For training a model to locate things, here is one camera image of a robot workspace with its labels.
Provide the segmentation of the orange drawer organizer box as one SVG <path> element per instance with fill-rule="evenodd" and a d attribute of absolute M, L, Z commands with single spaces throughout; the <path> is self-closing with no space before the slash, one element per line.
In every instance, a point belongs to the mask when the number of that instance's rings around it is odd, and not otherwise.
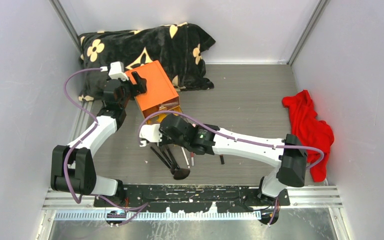
<path fill-rule="evenodd" d="M 125 73 L 132 78 L 133 72 L 137 72 L 140 77 L 146 79 L 146 93 L 135 97 L 144 118 L 158 111 L 182 112 L 179 94 L 158 60 Z"/>

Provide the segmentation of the orange brown lip pen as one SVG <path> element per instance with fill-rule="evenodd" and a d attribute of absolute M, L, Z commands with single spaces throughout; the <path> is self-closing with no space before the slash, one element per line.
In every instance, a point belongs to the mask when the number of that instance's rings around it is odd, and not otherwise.
<path fill-rule="evenodd" d="M 222 165 L 224 165 L 224 164 L 225 164 L 224 156 L 223 156 L 223 155 L 220 155 L 219 158 L 220 158 L 220 163 L 221 163 Z"/>

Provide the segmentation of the white silver pencil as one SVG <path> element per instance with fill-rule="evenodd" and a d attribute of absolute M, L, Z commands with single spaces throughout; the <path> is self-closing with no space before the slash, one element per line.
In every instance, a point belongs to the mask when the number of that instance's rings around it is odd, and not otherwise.
<path fill-rule="evenodd" d="M 182 150 L 182 154 L 183 154 L 183 157 L 185 159 L 185 162 L 186 162 L 186 166 L 188 169 L 190 169 L 190 162 L 189 162 L 189 158 L 187 157 L 187 154 L 186 154 L 186 150 L 184 149 L 184 147 L 181 147 L 181 150 Z"/>

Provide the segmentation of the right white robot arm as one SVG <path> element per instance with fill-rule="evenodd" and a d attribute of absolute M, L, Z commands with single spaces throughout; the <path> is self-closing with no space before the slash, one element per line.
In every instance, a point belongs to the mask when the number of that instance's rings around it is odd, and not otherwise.
<path fill-rule="evenodd" d="M 305 185 L 308 154 L 296 135 L 255 137 L 216 125 L 191 124 L 175 114 L 162 120 L 159 131 L 174 144 L 196 155 L 231 155 L 272 166 L 272 172 L 261 179 L 257 192 L 263 205 L 271 205 L 286 187 Z"/>

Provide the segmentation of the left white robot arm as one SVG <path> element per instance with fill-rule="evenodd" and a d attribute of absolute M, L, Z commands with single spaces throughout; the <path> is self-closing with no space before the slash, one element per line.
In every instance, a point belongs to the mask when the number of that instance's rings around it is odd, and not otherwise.
<path fill-rule="evenodd" d="M 52 151 L 50 187 L 80 196 L 102 195 L 113 206 L 121 206 L 126 192 L 121 180 L 97 175 L 93 157 L 102 144 L 122 126 L 129 100 L 147 91 L 147 80 L 137 71 L 126 80 L 111 77 L 103 92 L 102 108 L 94 123 L 67 145 Z"/>

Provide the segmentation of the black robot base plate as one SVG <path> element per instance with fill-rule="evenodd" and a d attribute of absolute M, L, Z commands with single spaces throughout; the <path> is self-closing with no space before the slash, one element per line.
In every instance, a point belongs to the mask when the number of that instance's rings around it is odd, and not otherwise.
<path fill-rule="evenodd" d="M 133 209 L 149 213 L 250 213 L 274 207 L 272 197 L 263 196 L 258 186 L 126 184 L 120 196 L 96 196 L 94 207 Z"/>

